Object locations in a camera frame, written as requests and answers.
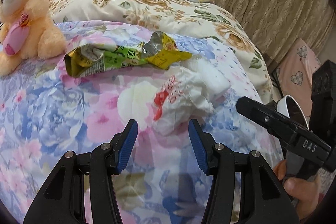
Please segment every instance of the finger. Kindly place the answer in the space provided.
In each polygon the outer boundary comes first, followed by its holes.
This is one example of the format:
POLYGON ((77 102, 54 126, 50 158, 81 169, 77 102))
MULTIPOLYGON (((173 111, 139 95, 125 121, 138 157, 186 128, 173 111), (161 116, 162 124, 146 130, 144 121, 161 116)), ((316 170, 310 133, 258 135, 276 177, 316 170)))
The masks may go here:
POLYGON ((274 168, 273 168, 273 172, 275 173, 275 175, 277 176, 277 178, 279 179, 279 167, 280 165, 283 163, 283 162, 286 162, 286 160, 282 160, 280 161, 274 168))
POLYGON ((315 178, 314 183, 318 189, 316 197, 312 201, 299 201, 298 205, 296 206, 296 211, 300 219, 308 217, 316 209, 319 203, 319 194, 321 187, 319 175, 317 175, 317 177, 315 178))
POLYGON ((278 179, 283 180, 283 178, 286 175, 287 166, 286 166, 286 160, 282 161, 279 165, 279 171, 278 171, 278 179))
POLYGON ((316 182, 309 182, 299 178, 289 178, 284 186, 286 192, 300 201, 313 201, 319 194, 316 182))

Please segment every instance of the orange teddy bear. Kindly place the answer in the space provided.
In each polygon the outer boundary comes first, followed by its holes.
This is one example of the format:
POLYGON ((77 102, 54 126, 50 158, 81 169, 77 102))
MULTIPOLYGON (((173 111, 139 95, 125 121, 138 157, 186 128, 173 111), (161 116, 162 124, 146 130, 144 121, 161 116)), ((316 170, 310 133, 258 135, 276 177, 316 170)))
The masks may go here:
POLYGON ((48 0, 1 0, 0 76, 28 58, 52 58, 66 51, 66 40, 49 16, 48 0))

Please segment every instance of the floral bedspread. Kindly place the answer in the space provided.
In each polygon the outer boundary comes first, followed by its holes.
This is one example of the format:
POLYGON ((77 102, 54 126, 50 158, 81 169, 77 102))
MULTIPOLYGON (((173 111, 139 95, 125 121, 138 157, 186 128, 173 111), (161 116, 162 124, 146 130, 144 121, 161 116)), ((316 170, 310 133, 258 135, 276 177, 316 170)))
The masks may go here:
POLYGON ((153 31, 212 37, 231 47, 264 104, 273 86, 266 64, 238 21, 211 3, 187 0, 50 0, 56 23, 107 20, 140 25, 153 31))
MULTIPOLYGON (((140 26, 103 21, 67 22, 59 27, 69 50, 77 46, 78 35, 134 46, 152 34, 140 26)), ((279 162, 278 140, 236 112, 239 97, 259 101, 260 97, 232 50, 213 38, 172 37, 180 50, 209 59, 232 84, 214 103, 215 112, 205 119, 204 130, 234 151, 257 149, 271 166, 279 162)), ((66 151, 92 151, 133 118, 139 126, 135 147, 126 170, 113 177, 124 223, 200 223, 212 177, 198 168, 187 123, 167 137, 151 126, 153 96, 166 79, 165 71, 150 65, 73 79, 66 74, 62 57, 26 61, 0 79, 0 199, 8 210, 22 223, 66 151)), ((239 183, 236 192, 238 201, 239 183)), ((85 206, 87 222, 92 223, 88 181, 85 206)), ((233 221, 238 208, 236 202, 233 221)))

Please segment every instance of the floral pillow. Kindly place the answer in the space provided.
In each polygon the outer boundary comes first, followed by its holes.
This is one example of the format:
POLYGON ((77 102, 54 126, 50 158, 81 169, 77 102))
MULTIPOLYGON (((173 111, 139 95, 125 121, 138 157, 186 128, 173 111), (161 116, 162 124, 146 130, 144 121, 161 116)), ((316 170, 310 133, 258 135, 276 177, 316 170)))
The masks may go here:
POLYGON ((233 50, 263 103, 272 98, 272 82, 260 52, 238 21, 217 5, 187 0, 50 0, 50 4, 56 23, 105 20, 214 38, 233 50))

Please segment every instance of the white plastic bag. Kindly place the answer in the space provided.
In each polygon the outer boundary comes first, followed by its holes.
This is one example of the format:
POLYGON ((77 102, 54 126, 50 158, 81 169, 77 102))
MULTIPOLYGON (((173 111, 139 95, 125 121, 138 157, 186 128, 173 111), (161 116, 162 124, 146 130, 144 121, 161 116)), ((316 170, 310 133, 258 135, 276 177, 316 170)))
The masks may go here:
POLYGON ((181 61, 181 66, 199 74, 207 87, 210 102, 221 97, 231 86, 225 76, 203 57, 193 56, 181 61))
POLYGON ((153 129, 164 136, 188 121, 196 110, 198 114, 213 112, 207 87, 198 73, 184 67, 171 67, 168 73, 171 75, 169 80, 154 98, 158 110, 153 129))

